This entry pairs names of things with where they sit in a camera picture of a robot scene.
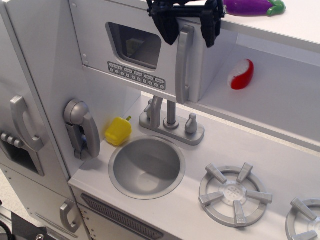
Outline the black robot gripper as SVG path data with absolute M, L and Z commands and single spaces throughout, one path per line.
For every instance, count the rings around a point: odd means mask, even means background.
M 164 41 L 173 45 L 179 36 L 176 17 L 199 18 L 206 47 L 211 48 L 220 35 L 221 18 L 227 14 L 222 0 L 147 0 L 148 13 Z

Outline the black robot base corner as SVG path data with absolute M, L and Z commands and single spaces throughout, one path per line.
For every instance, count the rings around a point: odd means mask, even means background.
M 51 240 L 45 227 L 36 227 L 10 210 L 0 202 L 1 240 Z

